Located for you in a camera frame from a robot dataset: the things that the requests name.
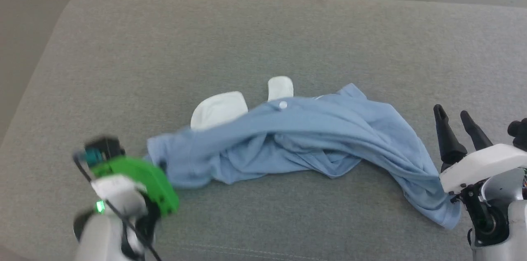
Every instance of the green led indicator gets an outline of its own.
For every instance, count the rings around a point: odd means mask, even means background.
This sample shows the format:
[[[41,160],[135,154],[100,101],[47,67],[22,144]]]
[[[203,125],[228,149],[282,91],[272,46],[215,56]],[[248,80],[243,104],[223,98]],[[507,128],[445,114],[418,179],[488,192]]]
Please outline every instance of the green led indicator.
[[[103,214],[104,213],[104,201],[100,200],[100,201],[97,201],[96,203],[96,210],[99,214]]]

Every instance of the blue shirt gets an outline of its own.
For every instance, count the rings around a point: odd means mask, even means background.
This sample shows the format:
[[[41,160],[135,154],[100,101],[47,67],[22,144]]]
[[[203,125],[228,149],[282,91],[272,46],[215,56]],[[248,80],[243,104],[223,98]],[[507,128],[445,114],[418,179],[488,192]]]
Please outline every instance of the blue shirt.
[[[391,105],[369,101],[353,84],[318,98],[270,101],[205,131],[187,126],[152,137],[147,147],[151,161],[166,162],[175,188],[301,170],[336,178],[364,159],[390,172],[406,199],[439,225],[452,229],[461,215],[410,125]]]

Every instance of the electrical wire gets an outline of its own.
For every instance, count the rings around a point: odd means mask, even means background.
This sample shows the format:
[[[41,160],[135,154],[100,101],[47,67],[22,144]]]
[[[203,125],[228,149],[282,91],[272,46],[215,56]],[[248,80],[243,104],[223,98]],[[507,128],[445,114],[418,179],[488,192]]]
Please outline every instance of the electrical wire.
[[[84,176],[84,178],[86,178],[86,180],[88,181],[88,183],[91,184],[92,182],[92,178],[90,177],[90,175],[88,175],[88,173],[86,172],[86,170],[84,169],[84,167],[82,167],[81,165],[81,161],[79,159],[79,155],[74,155],[73,156],[73,161],[75,162],[75,165],[77,165],[77,168],[79,169],[79,171],[81,172],[81,174]],[[123,216],[123,214],[121,214],[117,208],[111,204],[111,202],[109,202],[108,200],[105,200],[104,201],[108,207],[112,210],[112,212],[115,214],[115,216],[117,216],[117,218],[119,218],[126,227],[132,229],[132,231],[135,233],[135,235],[137,236],[137,239],[139,239],[139,242],[141,242],[141,244],[143,244],[143,246],[145,246],[146,248],[148,248],[148,250],[150,250],[150,252],[152,253],[152,255],[154,256],[154,258],[156,259],[156,261],[163,261],[161,259],[161,257],[159,256],[158,252],[156,251],[156,249],[154,249],[154,247],[145,239],[145,237],[135,228],[135,226],[128,220],[126,219],[126,217]]]

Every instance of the white fabric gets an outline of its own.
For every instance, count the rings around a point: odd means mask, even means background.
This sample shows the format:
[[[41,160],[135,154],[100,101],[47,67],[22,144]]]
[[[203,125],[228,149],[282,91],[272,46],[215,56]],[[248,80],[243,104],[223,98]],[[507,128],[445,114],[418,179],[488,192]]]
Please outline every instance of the white fabric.
[[[293,82],[289,77],[278,76],[269,79],[268,101],[278,98],[293,97]],[[285,109],[287,102],[280,102],[280,108]],[[247,113],[247,103],[239,91],[217,94],[202,101],[190,118],[190,128],[196,131],[207,130],[226,124]]]

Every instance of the gray fabric surface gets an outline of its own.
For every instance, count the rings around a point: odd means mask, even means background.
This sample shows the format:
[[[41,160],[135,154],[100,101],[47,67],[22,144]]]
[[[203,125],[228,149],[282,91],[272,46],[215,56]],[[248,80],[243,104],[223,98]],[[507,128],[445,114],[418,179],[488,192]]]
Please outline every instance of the gray fabric surface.
[[[70,160],[100,133],[142,155],[148,137],[190,122],[205,98],[240,90],[249,107],[288,75],[298,96],[350,82],[391,103],[439,167],[432,107],[467,109],[495,142],[525,117],[527,10],[395,0],[72,0],[0,148],[0,244],[70,260],[72,219],[96,199]],[[419,214],[362,163],[179,191],[156,247],[166,261],[469,260],[469,228]]]

